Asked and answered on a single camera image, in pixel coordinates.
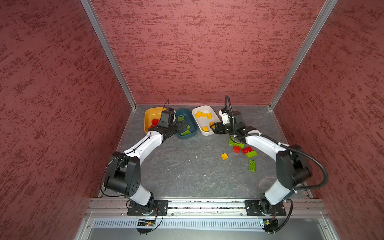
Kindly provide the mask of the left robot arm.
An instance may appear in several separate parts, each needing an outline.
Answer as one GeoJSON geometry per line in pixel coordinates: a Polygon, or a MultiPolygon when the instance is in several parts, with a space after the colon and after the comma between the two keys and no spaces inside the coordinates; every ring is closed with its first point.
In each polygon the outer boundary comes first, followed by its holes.
{"type": "Polygon", "coordinates": [[[155,211],[153,193],[141,185],[141,164],[149,154],[173,135],[188,130],[186,121],[179,121],[172,108],[162,111],[160,121],[149,128],[147,135],[130,149],[115,152],[107,165],[104,188],[117,192],[131,200],[143,215],[155,211]]]}

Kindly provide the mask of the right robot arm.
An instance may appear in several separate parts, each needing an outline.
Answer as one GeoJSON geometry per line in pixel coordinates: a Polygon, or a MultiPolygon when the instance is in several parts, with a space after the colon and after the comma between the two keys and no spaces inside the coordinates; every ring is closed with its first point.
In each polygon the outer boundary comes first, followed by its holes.
{"type": "Polygon", "coordinates": [[[229,134],[231,140],[243,143],[262,151],[276,162],[277,180],[261,196],[258,211],[270,216],[275,209],[297,191],[319,189],[329,180],[325,167],[315,158],[304,153],[298,145],[285,145],[277,140],[262,134],[256,128],[246,126],[239,111],[222,109],[219,111],[222,118],[211,129],[215,134],[229,134]],[[302,184],[313,175],[309,160],[313,161],[323,173],[321,183],[313,186],[302,184]]]}

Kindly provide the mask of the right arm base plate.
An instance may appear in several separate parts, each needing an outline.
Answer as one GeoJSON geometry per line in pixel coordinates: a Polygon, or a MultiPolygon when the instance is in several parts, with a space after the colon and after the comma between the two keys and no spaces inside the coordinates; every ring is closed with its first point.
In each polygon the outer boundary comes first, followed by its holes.
{"type": "Polygon", "coordinates": [[[267,200],[245,200],[247,216],[280,217],[286,216],[283,203],[271,205],[267,200]]]}

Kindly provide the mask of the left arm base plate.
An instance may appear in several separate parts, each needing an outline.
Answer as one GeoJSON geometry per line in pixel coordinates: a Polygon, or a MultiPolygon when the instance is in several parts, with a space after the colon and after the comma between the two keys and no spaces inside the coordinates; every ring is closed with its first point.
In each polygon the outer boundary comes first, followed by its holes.
{"type": "Polygon", "coordinates": [[[168,211],[168,200],[150,200],[146,206],[129,202],[127,215],[128,216],[166,216],[168,211]]]}

